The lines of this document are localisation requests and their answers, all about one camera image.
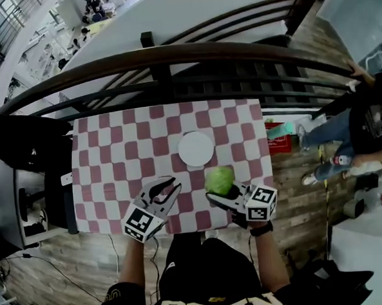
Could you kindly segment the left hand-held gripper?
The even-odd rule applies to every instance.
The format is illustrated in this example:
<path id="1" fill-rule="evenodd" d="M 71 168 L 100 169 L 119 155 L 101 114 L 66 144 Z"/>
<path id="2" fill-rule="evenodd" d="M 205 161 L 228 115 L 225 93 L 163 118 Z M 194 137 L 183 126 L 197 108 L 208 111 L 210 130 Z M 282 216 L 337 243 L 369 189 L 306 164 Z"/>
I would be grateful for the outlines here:
<path id="1" fill-rule="evenodd" d="M 182 184 L 174 186 L 166 197 L 159 197 L 159 194 L 175 180 L 174 177 L 165 176 L 143 186 L 140 197 L 128 206 L 124 216 L 124 234 L 145 243 L 162 229 L 182 190 Z"/>

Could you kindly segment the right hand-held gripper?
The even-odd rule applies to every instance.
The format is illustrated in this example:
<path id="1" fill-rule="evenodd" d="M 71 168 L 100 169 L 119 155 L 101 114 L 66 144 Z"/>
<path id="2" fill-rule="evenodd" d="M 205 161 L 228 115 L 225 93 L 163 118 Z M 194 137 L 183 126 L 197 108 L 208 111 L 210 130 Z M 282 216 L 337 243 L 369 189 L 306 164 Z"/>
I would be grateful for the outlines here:
<path id="1" fill-rule="evenodd" d="M 206 193 L 207 200 L 226 211 L 231 211 L 233 223 L 247 228 L 248 222 L 270 221 L 275 214 L 278 192 L 275 188 L 260 185 L 245 185 L 233 181 L 226 196 Z"/>

